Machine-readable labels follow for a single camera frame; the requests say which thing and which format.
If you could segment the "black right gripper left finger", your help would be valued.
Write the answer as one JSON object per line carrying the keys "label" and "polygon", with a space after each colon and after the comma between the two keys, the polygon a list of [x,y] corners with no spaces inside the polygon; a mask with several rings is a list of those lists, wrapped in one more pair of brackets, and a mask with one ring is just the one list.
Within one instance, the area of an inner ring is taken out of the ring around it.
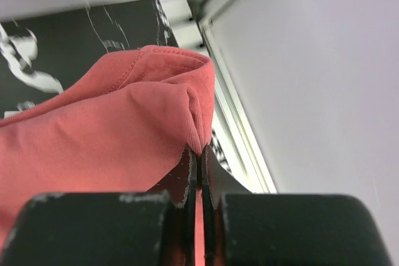
{"label": "black right gripper left finger", "polygon": [[161,222],[160,265],[195,264],[196,187],[197,156],[187,146],[178,164],[148,190],[170,198]]}

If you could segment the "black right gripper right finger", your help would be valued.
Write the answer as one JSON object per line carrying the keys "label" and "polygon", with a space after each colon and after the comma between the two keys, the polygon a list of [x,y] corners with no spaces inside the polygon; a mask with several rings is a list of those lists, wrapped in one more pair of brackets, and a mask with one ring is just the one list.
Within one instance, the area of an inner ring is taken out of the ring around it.
{"label": "black right gripper right finger", "polygon": [[201,154],[201,187],[204,232],[204,262],[206,265],[226,264],[226,232],[223,204],[227,194],[249,194],[219,163],[210,146]]}

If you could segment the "pink t shirt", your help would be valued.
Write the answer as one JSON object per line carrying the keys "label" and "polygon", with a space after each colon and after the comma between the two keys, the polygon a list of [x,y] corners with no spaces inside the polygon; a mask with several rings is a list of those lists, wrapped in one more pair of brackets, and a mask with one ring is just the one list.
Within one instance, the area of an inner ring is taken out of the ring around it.
{"label": "pink t shirt", "polygon": [[211,141],[209,57],[146,46],[101,57],[72,87],[1,121],[1,240],[47,193],[147,191]]}

